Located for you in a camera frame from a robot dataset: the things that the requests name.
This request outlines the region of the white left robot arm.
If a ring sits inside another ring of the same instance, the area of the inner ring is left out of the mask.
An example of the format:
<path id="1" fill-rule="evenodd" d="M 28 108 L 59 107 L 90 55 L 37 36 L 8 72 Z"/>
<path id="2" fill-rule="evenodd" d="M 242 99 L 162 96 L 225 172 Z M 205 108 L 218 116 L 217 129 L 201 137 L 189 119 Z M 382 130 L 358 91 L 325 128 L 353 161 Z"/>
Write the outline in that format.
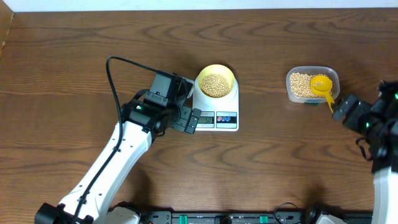
<path id="1" fill-rule="evenodd" d="M 79 184 L 57 206 L 44 203 L 35 223 L 139 223 L 131 208 L 110 204 L 139 158 L 172 128 L 193 134 L 201 111 L 184 105 L 195 82 L 158 71 L 150 89 L 138 91 L 120 110 L 107 145 Z"/>

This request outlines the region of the yellow measuring scoop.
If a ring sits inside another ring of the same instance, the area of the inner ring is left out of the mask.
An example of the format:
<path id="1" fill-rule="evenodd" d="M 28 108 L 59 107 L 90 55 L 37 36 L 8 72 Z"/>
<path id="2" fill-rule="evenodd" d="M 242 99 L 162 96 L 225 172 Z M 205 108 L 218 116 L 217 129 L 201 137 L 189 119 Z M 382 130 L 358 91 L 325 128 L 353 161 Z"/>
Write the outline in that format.
<path id="1" fill-rule="evenodd" d="M 333 82 L 326 76 L 317 75 L 311 79 L 310 89 L 313 94 L 317 96 L 323 96 L 328 103 L 328 106 L 333 113 L 332 105 L 335 104 L 335 101 L 331 95 L 331 89 L 333 87 Z"/>

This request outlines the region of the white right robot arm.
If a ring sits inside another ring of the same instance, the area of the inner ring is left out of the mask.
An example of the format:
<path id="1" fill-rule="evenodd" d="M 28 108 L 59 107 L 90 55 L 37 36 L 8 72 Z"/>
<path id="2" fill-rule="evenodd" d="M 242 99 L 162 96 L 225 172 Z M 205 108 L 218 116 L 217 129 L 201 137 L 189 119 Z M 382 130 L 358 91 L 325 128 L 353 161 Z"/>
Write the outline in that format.
<path id="1" fill-rule="evenodd" d="M 378 98 L 367 103 L 346 95 L 332 106 L 332 118 L 360 134 L 356 144 L 362 156 L 373 163 L 374 210 L 372 223 L 397 223 L 397 82 L 381 81 Z"/>

